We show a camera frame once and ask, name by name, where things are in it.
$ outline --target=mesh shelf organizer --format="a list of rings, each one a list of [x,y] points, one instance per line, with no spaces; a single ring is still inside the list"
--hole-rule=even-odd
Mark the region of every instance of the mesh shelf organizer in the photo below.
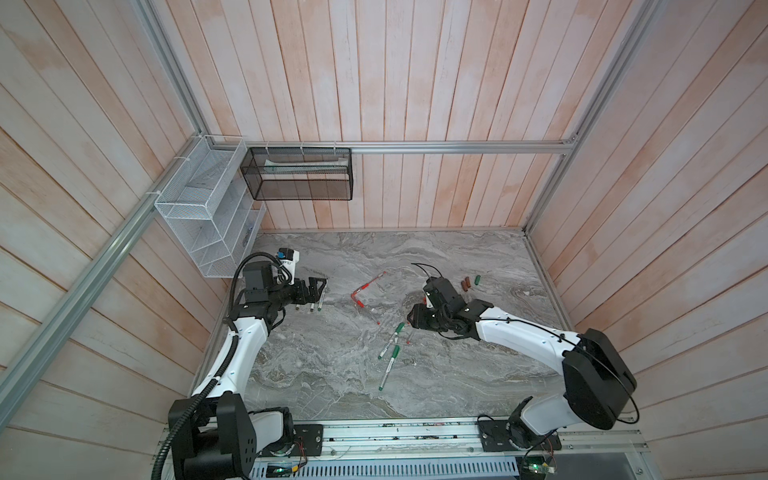
[[[234,275],[266,213],[266,204],[252,210],[253,198],[237,170],[246,151],[240,137],[200,137],[155,201],[204,276]]]
[[[240,171],[254,200],[352,200],[349,148],[252,147]]]

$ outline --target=vent slot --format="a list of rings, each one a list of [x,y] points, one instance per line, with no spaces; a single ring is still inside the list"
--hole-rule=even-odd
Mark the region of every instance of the vent slot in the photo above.
[[[256,463],[251,478],[266,478],[267,463]],[[467,478],[519,476],[515,457],[412,458],[395,460],[310,460],[294,478]]]

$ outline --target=wire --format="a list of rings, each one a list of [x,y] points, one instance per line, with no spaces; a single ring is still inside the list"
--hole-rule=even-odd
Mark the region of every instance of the wire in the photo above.
[[[427,271],[424,270],[424,267],[421,266],[419,263],[411,263],[411,265],[416,265],[418,268],[422,269],[422,272],[424,272],[424,274],[427,276],[427,278],[430,277],[429,273],[427,273]]]
[[[230,349],[227,352],[227,356],[224,357],[224,361],[219,366],[219,369],[216,371],[216,374],[208,382],[208,384],[205,385],[205,388],[203,388],[203,390],[200,393],[195,395],[194,399],[192,400],[192,403],[190,403],[187,409],[184,410],[184,413],[181,414],[181,416],[176,421],[176,423],[174,423],[174,426],[170,429],[170,432],[168,432],[168,436],[165,437],[163,446],[160,447],[160,451],[157,453],[157,457],[154,460],[154,465],[152,466],[152,475],[150,477],[151,480],[161,480],[161,476],[163,475],[163,466],[165,465],[165,459],[168,457],[168,453],[170,452],[170,444],[176,438],[176,435],[179,434],[181,429],[187,424],[187,422],[190,421],[190,419],[192,418],[192,415],[194,415],[194,413],[197,411],[197,407],[200,406],[203,400],[205,400],[208,397],[208,394],[211,392],[211,390],[213,390],[214,387],[218,384],[220,377],[227,370],[227,367],[230,365],[232,358],[235,356],[235,350],[237,350],[237,344],[239,341],[240,341],[240,337],[237,334],[232,336],[232,343],[230,344]]]
[[[588,352],[583,346],[579,346],[576,343],[573,343],[572,341],[570,341],[569,339],[566,339],[565,335],[563,335],[563,336],[557,335],[554,332],[550,331],[549,329],[545,329],[543,326],[536,325],[535,323],[531,323],[531,322],[526,322],[525,320],[521,320],[521,319],[507,318],[507,323],[509,323],[509,322],[520,322],[520,323],[524,323],[526,325],[535,326],[536,328],[538,328],[540,330],[544,330],[545,332],[547,332],[547,333],[549,333],[549,334],[551,334],[553,336],[558,337],[560,340],[562,340],[562,341],[564,341],[566,343],[570,343],[575,348],[578,348],[582,352],[584,352],[587,355],[589,355],[595,362],[599,363],[600,366],[602,366],[605,369],[606,372],[610,373],[619,382],[619,386],[621,386],[621,388],[624,390],[624,393],[627,394],[627,396],[629,397],[629,400],[632,402],[632,407],[634,408],[634,411],[637,413],[637,417],[634,420],[632,420],[632,421],[628,422],[627,420],[622,420],[622,419],[619,419],[619,418],[616,418],[616,421],[617,422],[621,422],[621,423],[626,423],[627,425],[634,425],[635,423],[638,423],[640,421],[640,409],[637,407],[637,403],[634,401],[634,398],[632,398],[632,394],[629,393],[629,390],[627,390],[627,387],[624,386],[624,382],[621,381],[619,376],[616,375],[613,370],[608,368],[607,365],[602,363],[599,358],[597,358],[596,356],[592,355],[592,353]]]
[[[547,439],[547,443],[549,444],[549,456],[550,462],[554,462],[554,470],[558,470],[558,461],[554,459],[554,446],[552,446],[552,441],[550,439]]]
[[[235,270],[235,274],[232,276],[232,284],[230,285],[230,301],[229,301],[229,309],[227,310],[227,324],[229,325],[230,329],[235,331],[236,327],[234,325],[234,320],[232,318],[232,314],[234,313],[234,307],[235,307],[235,289],[237,288],[237,279],[240,277],[240,272],[243,270],[243,267],[246,263],[250,262],[253,258],[256,257],[266,257],[270,260],[272,260],[272,263],[274,263],[278,270],[282,270],[286,274],[286,280],[282,283],[280,283],[278,286],[283,286],[287,283],[290,283],[290,281],[293,279],[293,275],[291,275],[290,271],[283,265],[277,258],[275,258],[273,255],[270,255],[267,252],[254,252],[250,254],[249,256],[243,258],[243,261],[240,262],[240,265],[237,266],[237,269]]]
[[[271,331],[271,330],[274,330],[274,329],[275,329],[275,327],[279,326],[279,325],[280,325],[280,324],[281,324],[281,323],[282,323],[282,322],[283,322],[283,321],[286,319],[286,309],[285,309],[285,307],[281,308],[281,309],[280,309],[280,310],[278,310],[278,311],[279,311],[279,312],[283,312],[283,318],[281,318],[281,319],[280,319],[280,321],[279,321],[278,323],[275,323],[274,325],[272,325],[272,328],[270,328],[270,331]]]
[[[485,429],[482,428],[482,425],[480,425],[480,418],[482,418],[482,417],[485,417],[487,419],[491,419],[493,422],[496,421],[496,419],[494,419],[493,417],[491,417],[490,415],[488,415],[486,413],[481,413],[480,415],[478,415],[478,418],[477,418],[477,420],[475,420],[475,422],[478,424],[478,429],[480,430],[480,433],[483,434],[483,435],[491,437],[496,442],[506,442],[507,441],[506,438],[499,438],[497,435],[495,435],[493,433],[492,430],[490,432],[486,432]]]
[[[251,261],[251,259],[256,257],[266,257],[272,260],[273,263],[275,263],[280,270],[285,271],[287,275],[287,280],[280,284],[280,286],[285,285],[286,283],[290,282],[293,276],[291,275],[290,271],[282,264],[280,263],[277,258],[273,257],[272,255],[265,253],[265,252],[255,252],[247,257],[243,258],[243,261],[240,262],[240,265],[237,266],[237,269],[235,270],[235,274],[232,276],[232,284],[230,285],[230,301],[229,301],[229,308],[227,310],[227,315],[222,319],[229,327],[230,330],[232,330],[235,334],[232,336],[232,343],[230,344],[230,349],[227,352],[227,356],[224,357],[223,362],[219,366],[219,369],[214,374],[214,377],[208,382],[207,385],[205,385],[205,388],[198,393],[194,399],[192,400],[192,403],[187,407],[186,410],[184,410],[184,413],[181,414],[179,419],[174,423],[174,426],[170,429],[168,432],[168,435],[165,437],[165,440],[163,441],[163,445],[160,447],[160,450],[157,453],[157,457],[155,457],[154,465],[152,466],[152,473],[151,473],[151,480],[161,480],[161,476],[163,475],[163,467],[165,465],[165,459],[168,457],[168,453],[170,453],[170,444],[173,442],[173,440],[176,438],[176,435],[179,434],[182,427],[186,425],[187,422],[190,421],[192,418],[192,415],[197,411],[197,408],[200,406],[200,404],[208,397],[208,394],[211,393],[211,391],[214,389],[214,387],[218,384],[221,376],[224,374],[224,372],[227,370],[227,367],[229,367],[230,362],[232,362],[232,358],[235,356],[235,351],[237,350],[237,344],[240,342],[240,337],[238,334],[240,333],[237,330],[237,325],[235,325],[235,319],[231,318],[231,315],[234,312],[234,306],[235,306],[235,289],[237,288],[237,278],[240,276],[240,271],[242,271],[243,267],[246,263]],[[237,301],[240,301],[240,296],[244,293],[244,289],[240,291],[240,293],[237,295]],[[285,310],[283,310],[283,320],[285,320]]]
[[[437,267],[436,267],[436,266],[430,265],[429,263],[415,263],[415,262],[411,262],[411,265],[423,265],[423,266],[428,266],[429,268],[434,268],[434,269],[435,269],[435,272],[437,272],[437,274],[438,274],[440,277],[442,277],[442,273],[440,273],[440,270],[437,270]]]
[[[529,453],[533,452],[533,449],[535,449],[536,447],[538,447],[539,445],[541,445],[542,443],[544,443],[544,442],[545,442],[545,440],[549,440],[549,437],[551,437],[551,436],[552,436],[552,434],[553,434],[553,433],[555,433],[556,431],[557,431],[557,429],[554,429],[554,430],[550,430],[550,431],[549,431],[549,433],[548,433],[547,435],[544,435],[544,438],[543,438],[543,439],[541,439],[541,441],[540,441],[539,443],[537,443],[536,445],[533,445],[531,448],[529,448],[529,449],[528,449],[528,451],[525,453],[525,455],[523,455],[523,459],[522,459],[521,463],[522,463],[522,462],[525,462],[525,458],[526,458],[526,457],[528,457],[528,454],[529,454]]]

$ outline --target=wooden wall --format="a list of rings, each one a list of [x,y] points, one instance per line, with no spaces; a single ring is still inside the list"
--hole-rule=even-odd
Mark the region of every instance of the wooden wall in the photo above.
[[[214,133],[253,141],[568,138],[641,2],[157,0]],[[552,155],[366,155],[352,202],[264,227],[520,226]]]
[[[532,234],[667,479],[768,475],[767,26],[765,0],[670,2]]]
[[[0,367],[193,132],[122,0],[0,2]],[[0,434],[3,478],[146,478],[226,286],[157,222]]]

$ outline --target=marble table surface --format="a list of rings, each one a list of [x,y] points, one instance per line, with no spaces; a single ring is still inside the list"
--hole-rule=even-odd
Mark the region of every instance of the marble table surface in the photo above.
[[[508,415],[526,396],[563,388],[553,370],[504,346],[406,324],[379,391],[389,353],[377,356],[423,298],[425,275],[411,262],[435,265],[460,293],[462,278],[482,275],[466,300],[559,328],[517,231],[265,233],[253,249],[280,247],[300,252],[296,276],[327,277],[328,287],[322,311],[288,308],[260,350],[243,395],[249,409],[288,406],[297,420]],[[361,309],[350,293],[383,270],[358,295]]]

